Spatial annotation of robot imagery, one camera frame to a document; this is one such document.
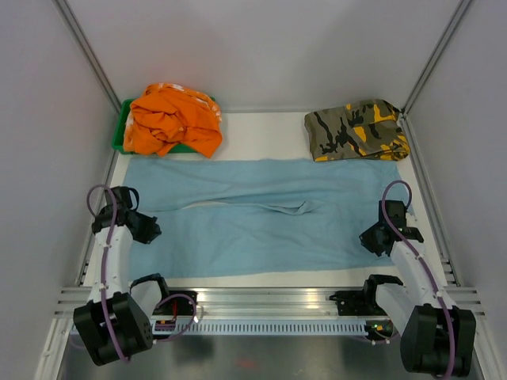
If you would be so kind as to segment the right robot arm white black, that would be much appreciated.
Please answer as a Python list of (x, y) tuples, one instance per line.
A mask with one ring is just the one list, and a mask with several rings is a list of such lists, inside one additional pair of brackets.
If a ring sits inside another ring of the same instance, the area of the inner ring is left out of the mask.
[(405, 369), (434, 378), (470, 374), (476, 319), (461, 309), (439, 282), (425, 259), (424, 239), (406, 221), (406, 205), (379, 202), (379, 220), (360, 236), (360, 243), (378, 256), (386, 254), (400, 276), (370, 275), (361, 293), (369, 313), (382, 310), (400, 334)]

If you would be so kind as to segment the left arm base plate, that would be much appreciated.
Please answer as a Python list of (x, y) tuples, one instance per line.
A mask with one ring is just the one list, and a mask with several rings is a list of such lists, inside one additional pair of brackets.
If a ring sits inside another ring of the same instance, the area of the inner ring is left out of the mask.
[(197, 295), (195, 291), (174, 291), (169, 290), (168, 292), (162, 293), (162, 301), (168, 297), (172, 297), (169, 301), (164, 302), (160, 306), (156, 306), (154, 309), (154, 315), (166, 315), (166, 316), (191, 316), (194, 311), (193, 304), (188, 300), (192, 299), (195, 306), (197, 306)]

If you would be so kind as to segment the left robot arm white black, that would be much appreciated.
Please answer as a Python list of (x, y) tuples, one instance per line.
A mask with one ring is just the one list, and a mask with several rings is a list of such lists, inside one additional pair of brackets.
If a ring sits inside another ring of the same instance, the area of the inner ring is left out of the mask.
[(158, 273), (130, 281), (129, 259), (134, 242), (149, 245), (162, 231), (155, 217), (138, 211), (139, 193), (126, 186), (103, 187), (106, 204), (94, 216), (92, 232), (99, 267), (86, 304), (74, 310), (73, 322), (97, 366), (153, 346), (150, 317), (172, 306), (172, 294)]

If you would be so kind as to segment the light blue trousers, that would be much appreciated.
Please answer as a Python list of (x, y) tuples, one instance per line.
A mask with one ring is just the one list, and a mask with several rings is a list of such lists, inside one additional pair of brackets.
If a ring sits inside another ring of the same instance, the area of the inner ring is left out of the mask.
[(405, 200), (392, 161), (177, 161), (134, 157), (124, 184), (161, 234), (130, 252), (131, 279), (244, 276), (388, 266), (360, 243), (386, 188)]

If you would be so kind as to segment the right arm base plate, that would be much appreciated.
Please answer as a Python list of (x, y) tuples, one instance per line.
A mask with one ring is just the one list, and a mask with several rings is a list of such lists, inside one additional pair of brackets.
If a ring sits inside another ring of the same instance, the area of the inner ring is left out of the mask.
[(375, 299), (365, 291), (336, 291), (329, 297), (341, 317), (386, 317)]

